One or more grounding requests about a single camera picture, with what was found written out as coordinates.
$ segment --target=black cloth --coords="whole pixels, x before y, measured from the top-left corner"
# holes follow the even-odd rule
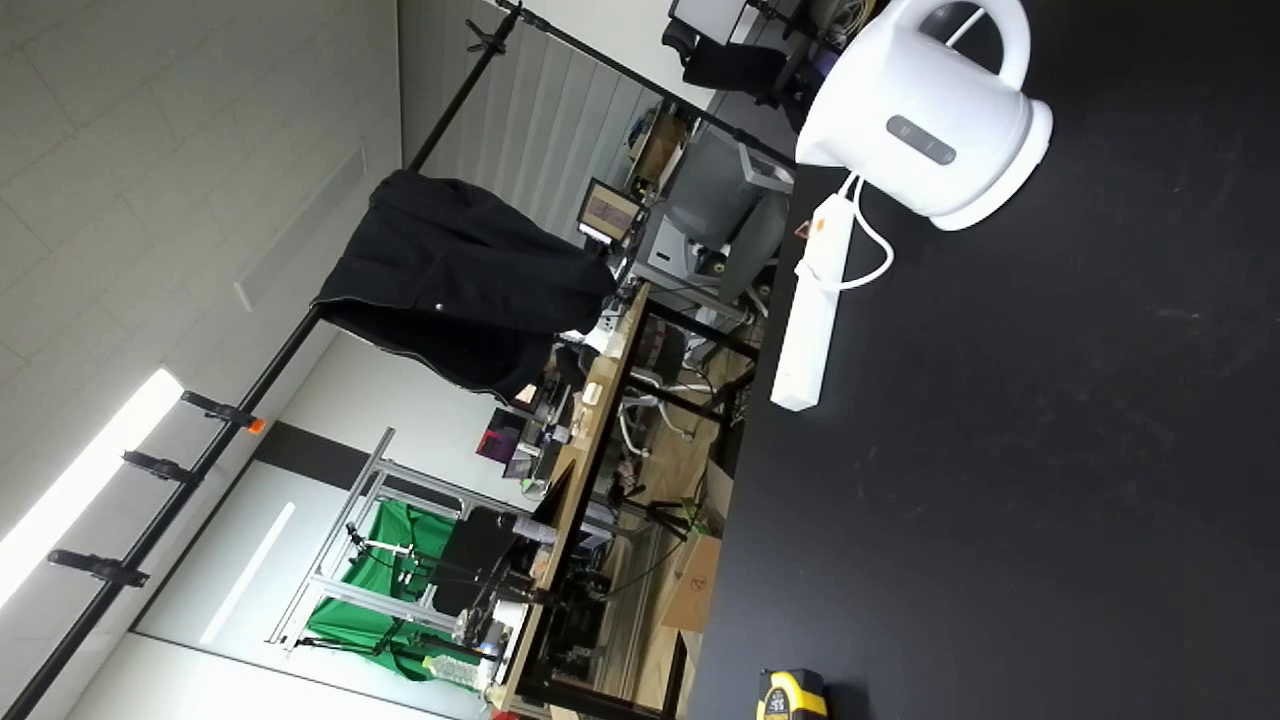
[[[611,278],[500,198],[465,179],[386,177],[327,274],[325,321],[473,392],[541,379],[562,329],[593,329]]]

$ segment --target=fluorescent light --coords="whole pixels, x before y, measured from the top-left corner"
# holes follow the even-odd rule
[[[275,547],[282,523],[292,519],[292,505],[282,505],[282,511],[275,515],[275,523],[268,528],[268,536],[257,545],[257,551],[247,555],[247,563],[239,567],[232,591],[224,595],[224,606],[211,612],[208,630],[199,631],[199,644],[211,644],[215,631],[224,631],[232,608],[239,606],[239,595],[247,591],[252,578],[265,567],[268,551]]]
[[[44,563],[52,545],[87,511],[87,505],[123,467],[123,454],[144,446],[167,410],[183,398],[167,367],[155,367],[123,410],[80,449],[25,519],[0,539],[0,608]]]

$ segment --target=kettle handle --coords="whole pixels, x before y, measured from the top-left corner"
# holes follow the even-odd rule
[[[955,0],[892,0],[885,7],[885,25],[888,34],[898,34],[898,28],[921,28],[927,12],[945,7],[945,6],[955,6]],[[1009,90],[1022,90],[1029,82],[1029,70],[1031,70],[1031,28],[1029,28],[1029,12],[1020,0],[977,0],[991,25],[999,28],[999,84]]]

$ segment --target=table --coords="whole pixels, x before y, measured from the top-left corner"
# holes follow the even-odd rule
[[[1029,17],[1046,165],[964,236],[869,198],[898,263],[815,412],[762,403],[762,353],[697,720],[775,663],[841,720],[1280,710],[1280,43],[1243,0]]]

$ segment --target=white plug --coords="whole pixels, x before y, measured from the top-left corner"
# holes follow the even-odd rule
[[[804,257],[797,263],[798,280],[793,298],[787,338],[768,398],[787,412],[807,412],[825,392],[853,216],[854,205],[845,194],[831,194],[807,222]]]

